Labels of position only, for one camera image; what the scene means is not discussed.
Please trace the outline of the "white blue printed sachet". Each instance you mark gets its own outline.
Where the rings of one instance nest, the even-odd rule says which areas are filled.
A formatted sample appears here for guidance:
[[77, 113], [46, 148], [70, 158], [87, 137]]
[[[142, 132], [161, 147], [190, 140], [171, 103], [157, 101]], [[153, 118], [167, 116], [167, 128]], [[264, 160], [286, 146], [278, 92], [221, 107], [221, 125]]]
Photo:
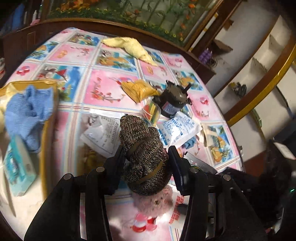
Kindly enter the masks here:
[[157, 124], [157, 129], [164, 148], [168, 149], [170, 146], [176, 148], [182, 146], [201, 132], [202, 126], [199, 120], [192, 119], [179, 111], [172, 119]]

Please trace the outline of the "black electric motor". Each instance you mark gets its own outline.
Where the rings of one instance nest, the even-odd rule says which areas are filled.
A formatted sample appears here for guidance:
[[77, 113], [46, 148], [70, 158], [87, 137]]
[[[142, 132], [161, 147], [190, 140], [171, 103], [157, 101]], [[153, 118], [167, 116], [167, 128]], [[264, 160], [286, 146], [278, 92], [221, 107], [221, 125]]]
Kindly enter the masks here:
[[187, 104], [192, 105], [192, 101], [187, 91], [191, 88], [189, 83], [186, 87], [176, 85], [166, 81], [166, 88], [160, 96], [154, 96], [153, 101], [161, 109], [161, 114], [167, 118], [173, 118]]

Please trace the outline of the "yellow cracker packet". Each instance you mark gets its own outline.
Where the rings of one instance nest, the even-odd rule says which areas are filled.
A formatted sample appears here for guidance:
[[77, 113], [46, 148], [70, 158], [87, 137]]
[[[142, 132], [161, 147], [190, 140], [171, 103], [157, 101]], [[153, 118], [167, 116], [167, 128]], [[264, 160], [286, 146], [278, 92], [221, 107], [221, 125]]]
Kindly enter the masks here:
[[141, 79], [135, 82], [122, 82], [121, 88], [135, 103], [140, 103], [151, 96], [161, 95], [157, 89]]

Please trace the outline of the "colourful candy packet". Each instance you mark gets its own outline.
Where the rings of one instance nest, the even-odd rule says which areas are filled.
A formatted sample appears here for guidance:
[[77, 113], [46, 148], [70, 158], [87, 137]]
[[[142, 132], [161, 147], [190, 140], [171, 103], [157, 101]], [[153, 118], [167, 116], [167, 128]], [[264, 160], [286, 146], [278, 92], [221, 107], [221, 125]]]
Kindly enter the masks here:
[[142, 111], [145, 119], [150, 122], [151, 125], [156, 125], [161, 114], [159, 106], [154, 102], [150, 102], [142, 108]]

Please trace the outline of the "teal tissue pack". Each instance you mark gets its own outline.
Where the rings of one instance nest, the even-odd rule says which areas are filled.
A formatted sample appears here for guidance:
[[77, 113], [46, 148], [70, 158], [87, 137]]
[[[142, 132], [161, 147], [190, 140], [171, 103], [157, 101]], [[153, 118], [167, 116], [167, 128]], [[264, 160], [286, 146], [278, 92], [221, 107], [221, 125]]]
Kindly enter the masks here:
[[30, 154], [20, 136], [13, 136], [4, 158], [4, 173], [13, 196], [23, 196], [36, 179]]

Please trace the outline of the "yellow cardboard box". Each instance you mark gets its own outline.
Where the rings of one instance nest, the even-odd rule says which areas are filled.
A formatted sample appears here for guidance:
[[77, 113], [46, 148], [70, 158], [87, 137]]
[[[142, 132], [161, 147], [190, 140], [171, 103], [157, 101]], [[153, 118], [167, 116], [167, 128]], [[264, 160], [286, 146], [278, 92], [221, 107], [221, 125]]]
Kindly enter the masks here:
[[31, 216], [52, 189], [53, 125], [58, 87], [52, 80], [1, 88], [1, 209]]

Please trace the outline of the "colourful patterned tablecloth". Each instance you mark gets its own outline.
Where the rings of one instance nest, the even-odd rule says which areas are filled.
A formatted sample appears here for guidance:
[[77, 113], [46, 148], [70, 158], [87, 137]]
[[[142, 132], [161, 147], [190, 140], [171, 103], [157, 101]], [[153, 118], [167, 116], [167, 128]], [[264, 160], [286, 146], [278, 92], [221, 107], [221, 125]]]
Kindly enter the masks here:
[[218, 171], [241, 169], [241, 159], [229, 126], [199, 75], [180, 54], [147, 51], [152, 66], [129, 56], [123, 49], [102, 44], [103, 35], [67, 28], [46, 35], [35, 26], [3, 37], [8, 82], [52, 80], [60, 91], [59, 106], [50, 150], [48, 183], [63, 174], [80, 175], [93, 152], [81, 135], [97, 114], [114, 118], [123, 114], [141, 116], [148, 101], [134, 102], [123, 91], [124, 82], [142, 79], [157, 90], [166, 82], [191, 84], [185, 113], [213, 130], [218, 142], [210, 147], [197, 141], [188, 152]]

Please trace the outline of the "white text printed bag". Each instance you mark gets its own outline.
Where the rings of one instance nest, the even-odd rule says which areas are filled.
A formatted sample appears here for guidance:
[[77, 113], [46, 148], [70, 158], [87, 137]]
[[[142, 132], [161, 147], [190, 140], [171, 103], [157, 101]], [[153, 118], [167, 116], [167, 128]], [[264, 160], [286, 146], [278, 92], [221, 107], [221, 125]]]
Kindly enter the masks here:
[[120, 120], [92, 113], [86, 124], [81, 141], [105, 158], [114, 156], [120, 145]]

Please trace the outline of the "blue towel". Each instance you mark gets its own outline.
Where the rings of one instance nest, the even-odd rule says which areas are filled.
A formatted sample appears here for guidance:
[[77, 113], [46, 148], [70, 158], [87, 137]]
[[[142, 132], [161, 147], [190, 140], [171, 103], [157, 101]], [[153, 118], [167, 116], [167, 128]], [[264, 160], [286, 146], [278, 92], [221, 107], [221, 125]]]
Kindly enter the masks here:
[[38, 153], [41, 148], [43, 125], [53, 110], [53, 88], [37, 89], [29, 85], [8, 102], [4, 115], [6, 131], [10, 138], [20, 136], [29, 152]]

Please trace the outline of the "brown knitted plush toy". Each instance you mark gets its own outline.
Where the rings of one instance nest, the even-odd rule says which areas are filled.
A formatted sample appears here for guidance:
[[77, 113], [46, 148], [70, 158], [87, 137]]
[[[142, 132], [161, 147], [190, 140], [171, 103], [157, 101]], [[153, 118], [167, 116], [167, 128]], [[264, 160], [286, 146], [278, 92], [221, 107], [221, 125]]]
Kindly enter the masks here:
[[119, 139], [128, 160], [124, 177], [135, 207], [147, 217], [162, 216], [173, 206], [173, 191], [168, 185], [172, 176], [169, 156], [158, 130], [126, 114], [120, 119]]

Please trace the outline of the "yellow cloth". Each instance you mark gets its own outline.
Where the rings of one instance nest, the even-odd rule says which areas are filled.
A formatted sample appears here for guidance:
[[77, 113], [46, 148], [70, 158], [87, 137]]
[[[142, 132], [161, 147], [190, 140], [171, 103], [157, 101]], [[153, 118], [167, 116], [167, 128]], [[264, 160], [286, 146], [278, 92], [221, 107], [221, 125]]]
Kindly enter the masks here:
[[122, 48], [131, 56], [138, 60], [144, 61], [152, 66], [158, 66], [152, 57], [148, 54], [146, 49], [135, 38], [130, 37], [114, 37], [103, 39], [102, 43], [112, 48]]

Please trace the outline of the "flower mural panel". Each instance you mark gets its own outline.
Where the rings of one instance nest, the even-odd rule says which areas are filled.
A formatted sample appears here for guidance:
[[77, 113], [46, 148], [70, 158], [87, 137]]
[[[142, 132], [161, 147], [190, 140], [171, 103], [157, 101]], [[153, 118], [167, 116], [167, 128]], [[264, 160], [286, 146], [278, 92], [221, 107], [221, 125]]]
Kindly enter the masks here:
[[99, 19], [132, 26], [187, 48], [222, 1], [51, 1], [48, 18]]

